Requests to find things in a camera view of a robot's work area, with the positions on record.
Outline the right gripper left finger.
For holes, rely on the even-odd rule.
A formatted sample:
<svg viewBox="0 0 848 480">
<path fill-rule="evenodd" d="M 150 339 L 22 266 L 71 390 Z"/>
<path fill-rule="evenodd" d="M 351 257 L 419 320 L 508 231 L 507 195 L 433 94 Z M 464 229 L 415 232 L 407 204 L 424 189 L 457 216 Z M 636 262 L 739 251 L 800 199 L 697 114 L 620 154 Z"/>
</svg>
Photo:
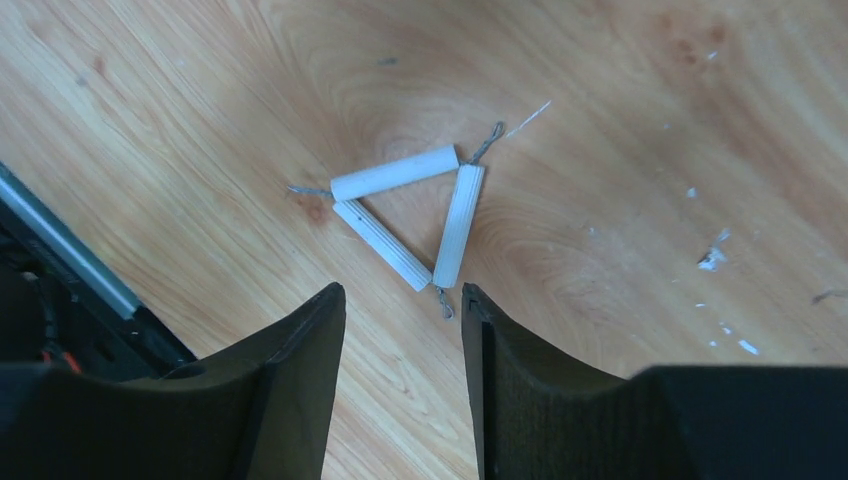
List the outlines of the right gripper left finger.
<svg viewBox="0 0 848 480">
<path fill-rule="evenodd" d="M 318 479 L 346 295 L 331 283 L 287 317 L 158 378 L 107 382 L 1 370 L 5 479 Z"/>
</svg>

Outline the white clay triangle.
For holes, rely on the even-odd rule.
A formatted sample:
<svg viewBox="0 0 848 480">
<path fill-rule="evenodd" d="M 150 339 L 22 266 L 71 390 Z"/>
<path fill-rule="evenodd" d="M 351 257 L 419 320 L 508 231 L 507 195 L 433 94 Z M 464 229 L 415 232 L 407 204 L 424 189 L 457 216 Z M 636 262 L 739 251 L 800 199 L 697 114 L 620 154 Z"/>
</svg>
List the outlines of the white clay triangle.
<svg viewBox="0 0 848 480">
<path fill-rule="evenodd" d="M 505 133 L 498 121 L 463 157 L 453 144 L 289 191 L 330 201 L 333 211 L 413 291 L 435 294 L 455 315 L 449 290 L 459 280 L 486 175 L 483 156 Z"/>
</svg>

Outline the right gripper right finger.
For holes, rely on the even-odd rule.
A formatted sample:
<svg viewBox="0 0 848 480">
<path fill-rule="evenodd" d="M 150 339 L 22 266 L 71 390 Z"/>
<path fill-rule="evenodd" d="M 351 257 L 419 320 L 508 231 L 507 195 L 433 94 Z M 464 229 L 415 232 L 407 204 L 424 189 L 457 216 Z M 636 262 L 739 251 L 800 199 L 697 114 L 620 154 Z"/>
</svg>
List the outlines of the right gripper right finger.
<svg viewBox="0 0 848 480">
<path fill-rule="evenodd" d="M 629 379 L 526 329 L 477 285 L 461 333 L 483 479 L 843 479 L 847 372 L 655 366 Z"/>
</svg>

